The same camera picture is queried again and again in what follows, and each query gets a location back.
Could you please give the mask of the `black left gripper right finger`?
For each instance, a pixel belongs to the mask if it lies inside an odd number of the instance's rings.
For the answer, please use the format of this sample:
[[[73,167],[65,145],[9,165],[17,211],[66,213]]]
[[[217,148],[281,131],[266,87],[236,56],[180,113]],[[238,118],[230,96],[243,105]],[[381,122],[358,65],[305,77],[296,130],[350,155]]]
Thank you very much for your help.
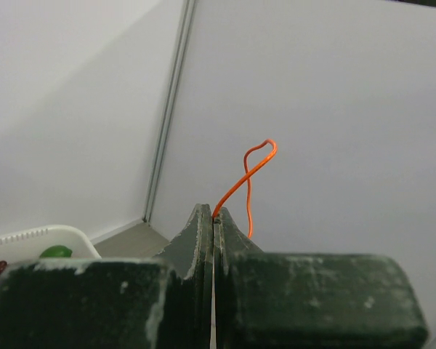
[[[262,251],[214,218],[218,348],[422,348],[429,329],[404,270],[377,254]]]

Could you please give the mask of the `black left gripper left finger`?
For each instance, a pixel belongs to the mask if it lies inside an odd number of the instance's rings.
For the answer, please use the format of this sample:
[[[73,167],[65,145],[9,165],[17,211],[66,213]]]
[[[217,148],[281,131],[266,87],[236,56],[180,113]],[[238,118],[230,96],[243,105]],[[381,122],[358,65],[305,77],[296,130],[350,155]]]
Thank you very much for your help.
[[[0,277],[0,348],[208,348],[213,228],[198,204],[151,258],[47,258]]]

